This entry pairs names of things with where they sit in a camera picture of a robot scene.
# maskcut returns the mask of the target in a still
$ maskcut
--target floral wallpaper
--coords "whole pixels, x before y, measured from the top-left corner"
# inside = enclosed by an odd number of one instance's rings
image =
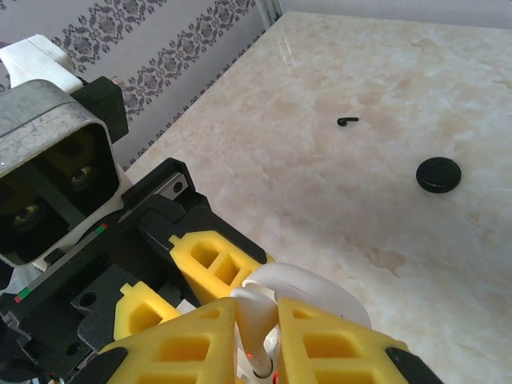
[[[77,76],[124,81],[130,133],[114,151],[125,169],[266,26],[255,0],[68,0],[58,10],[52,0],[0,0],[0,41],[44,34],[68,53]],[[0,64],[0,92],[8,88]]]

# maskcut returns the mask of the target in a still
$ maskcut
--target black round puck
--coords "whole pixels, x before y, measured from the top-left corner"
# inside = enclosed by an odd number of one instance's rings
[[[462,172],[449,158],[429,158],[416,170],[416,180],[421,188],[432,194],[445,194],[461,182]]]

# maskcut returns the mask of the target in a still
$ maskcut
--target marble surface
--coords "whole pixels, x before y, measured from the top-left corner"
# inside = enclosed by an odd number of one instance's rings
[[[505,383],[511,127],[512,31],[288,13],[128,175],[183,160],[217,214],[349,290],[445,383]],[[433,156],[456,190],[419,188]]]

